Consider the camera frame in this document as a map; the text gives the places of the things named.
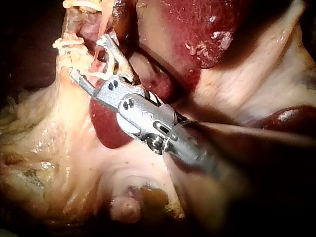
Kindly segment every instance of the screw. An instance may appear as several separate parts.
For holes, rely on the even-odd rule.
[[[134,107],[135,102],[132,99],[125,100],[123,103],[124,109],[128,110]]]

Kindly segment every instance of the hole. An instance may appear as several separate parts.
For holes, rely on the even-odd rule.
[[[117,86],[119,85],[119,82],[115,80],[113,83],[114,83],[115,88],[117,88]]]
[[[112,82],[109,84],[109,90],[114,90],[114,86]]]
[[[163,126],[160,127],[160,130],[163,131],[165,134],[169,132],[169,130]]]

